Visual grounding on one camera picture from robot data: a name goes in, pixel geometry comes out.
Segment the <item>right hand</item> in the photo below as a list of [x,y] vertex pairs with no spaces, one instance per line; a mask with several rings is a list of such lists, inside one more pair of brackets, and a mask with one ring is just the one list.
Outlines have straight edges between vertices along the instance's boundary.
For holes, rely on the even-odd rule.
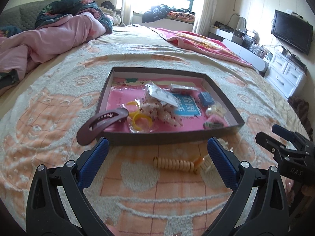
[[[295,191],[294,191],[294,181],[286,178],[284,189],[286,191],[288,206],[290,207],[294,201]],[[301,188],[301,192],[306,197],[314,197],[314,185],[303,185]]]

